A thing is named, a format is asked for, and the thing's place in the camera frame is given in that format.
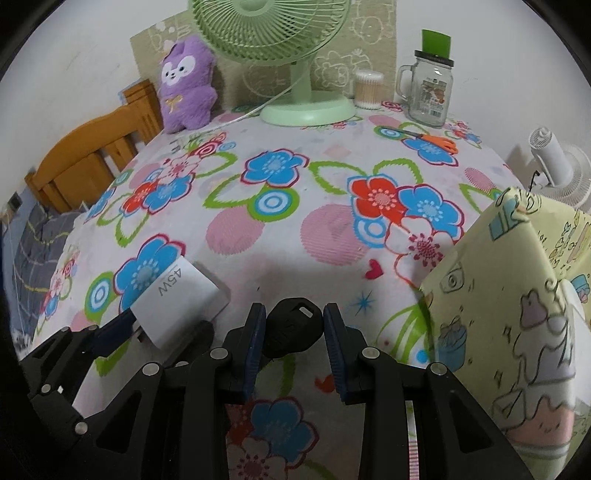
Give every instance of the white charger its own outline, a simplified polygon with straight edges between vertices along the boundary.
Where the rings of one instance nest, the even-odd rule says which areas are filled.
[[[133,303],[131,311],[160,350],[178,349],[202,320],[211,322],[227,295],[184,257],[170,265]]]

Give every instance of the orange scissors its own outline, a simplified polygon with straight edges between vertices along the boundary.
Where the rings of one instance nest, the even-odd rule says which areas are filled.
[[[449,138],[443,137],[435,137],[434,135],[425,135],[425,134],[416,134],[414,132],[409,132],[407,130],[400,130],[398,128],[393,128],[392,130],[396,130],[404,135],[409,135],[410,137],[418,138],[425,142],[429,142],[436,147],[444,149],[447,153],[455,155],[458,153],[458,149],[456,147],[456,143]]]

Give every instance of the red flower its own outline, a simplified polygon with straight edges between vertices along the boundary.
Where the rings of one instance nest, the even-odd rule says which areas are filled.
[[[402,105],[400,105],[399,103],[385,101],[385,102],[382,102],[382,106],[386,107],[388,110],[392,110],[393,112],[404,111],[404,109],[402,108]]]
[[[383,216],[400,225],[408,210],[398,200],[396,184],[385,176],[354,179],[349,183],[349,191],[356,197],[353,201],[356,213],[366,218]]]
[[[152,181],[143,183],[137,187],[131,197],[129,197],[121,206],[121,211],[124,213],[124,215],[131,215],[132,213],[138,211],[141,208],[145,198],[154,190],[156,190],[157,186],[158,182]]]
[[[61,269],[61,272],[64,274],[64,277],[70,276],[74,263],[76,263],[76,259],[71,258],[70,261],[67,264],[65,264],[64,268]]]
[[[208,155],[212,155],[217,151],[217,148],[223,144],[226,139],[226,132],[222,132],[219,135],[208,140],[204,144],[199,145],[195,150],[189,153],[189,158],[197,155],[199,158],[205,158]]]
[[[466,139],[466,137],[467,137],[467,133],[466,133],[466,132],[464,132],[463,130],[460,130],[459,128],[454,128],[454,129],[452,130],[452,133],[453,133],[453,134],[454,134],[456,137],[463,138],[464,140],[465,140],[465,139]]]
[[[226,438],[235,445],[242,441],[254,430],[251,423],[251,412],[254,402],[249,400],[246,405],[226,405],[228,418],[232,426]]]

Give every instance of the purple plush toy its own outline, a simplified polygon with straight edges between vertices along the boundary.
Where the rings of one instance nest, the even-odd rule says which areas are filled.
[[[207,125],[217,99],[212,88],[213,53],[198,37],[180,41],[163,60],[160,109],[164,131],[195,130]]]

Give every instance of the scissors handle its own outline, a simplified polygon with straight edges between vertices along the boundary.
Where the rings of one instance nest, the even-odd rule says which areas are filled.
[[[444,149],[447,153],[450,153],[452,155],[457,154],[459,151],[456,147],[456,143],[448,138],[434,137],[433,135],[422,135],[420,138],[425,142],[432,143],[433,145],[436,145],[439,148]]]

